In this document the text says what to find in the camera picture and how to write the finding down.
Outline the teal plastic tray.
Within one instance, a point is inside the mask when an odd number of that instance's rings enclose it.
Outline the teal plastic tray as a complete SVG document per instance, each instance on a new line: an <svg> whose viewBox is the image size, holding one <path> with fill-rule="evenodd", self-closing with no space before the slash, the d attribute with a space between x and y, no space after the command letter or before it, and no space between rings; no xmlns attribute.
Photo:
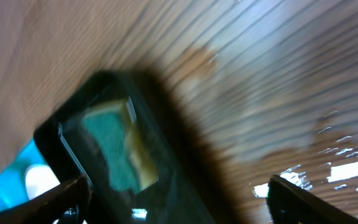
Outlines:
<svg viewBox="0 0 358 224"><path fill-rule="evenodd" d="M29 201L25 187L27 169L32 165L45 164L34 140L31 140L0 173L0 212Z"/></svg>

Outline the green and yellow sponge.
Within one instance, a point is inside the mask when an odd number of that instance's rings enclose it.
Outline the green and yellow sponge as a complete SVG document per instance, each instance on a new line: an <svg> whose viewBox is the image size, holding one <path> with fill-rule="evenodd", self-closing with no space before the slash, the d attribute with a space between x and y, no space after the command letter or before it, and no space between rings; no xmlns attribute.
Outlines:
<svg viewBox="0 0 358 224"><path fill-rule="evenodd" d="M101 150L112 189L138 194L158 182L158 169L138 129L130 98L91 107L81 125Z"/></svg>

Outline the white plate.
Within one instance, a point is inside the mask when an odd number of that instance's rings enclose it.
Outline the white plate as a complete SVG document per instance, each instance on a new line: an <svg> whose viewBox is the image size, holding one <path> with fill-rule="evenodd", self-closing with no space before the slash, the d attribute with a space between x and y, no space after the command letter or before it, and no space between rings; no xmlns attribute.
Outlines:
<svg viewBox="0 0 358 224"><path fill-rule="evenodd" d="M46 164L31 165L25 173L25 190L29 200L58 186L60 181Z"/></svg>

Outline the black tray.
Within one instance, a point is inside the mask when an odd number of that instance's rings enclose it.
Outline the black tray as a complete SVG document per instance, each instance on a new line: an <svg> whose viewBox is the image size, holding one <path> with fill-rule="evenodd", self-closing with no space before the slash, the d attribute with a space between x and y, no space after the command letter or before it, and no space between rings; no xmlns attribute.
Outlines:
<svg viewBox="0 0 358 224"><path fill-rule="evenodd" d="M88 223L237 223L177 112L147 73L94 73L34 132L59 180L82 175Z"/></svg>

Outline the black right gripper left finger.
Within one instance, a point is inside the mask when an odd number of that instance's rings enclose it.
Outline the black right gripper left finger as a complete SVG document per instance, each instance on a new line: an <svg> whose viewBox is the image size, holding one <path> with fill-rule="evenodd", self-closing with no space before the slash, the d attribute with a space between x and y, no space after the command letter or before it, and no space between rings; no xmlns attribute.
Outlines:
<svg viewBox="0 0 358 224"><path fill-rule="evenodd" d="M73 223L88 216L91 189L84 175L66 180L22 205L0 212L0 224L53 223L69 209L75 209Z"/></svg>

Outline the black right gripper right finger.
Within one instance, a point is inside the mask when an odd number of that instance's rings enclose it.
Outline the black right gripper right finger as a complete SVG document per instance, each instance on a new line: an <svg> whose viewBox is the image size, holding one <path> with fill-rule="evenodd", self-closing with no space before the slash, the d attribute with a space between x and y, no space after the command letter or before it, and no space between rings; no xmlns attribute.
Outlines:
<svg viewBox="0 0 358 224"><path fill-rule="evenodd" d="M266 203L275 224L358 224L358 218L279 175L270 177Z"/></svg>

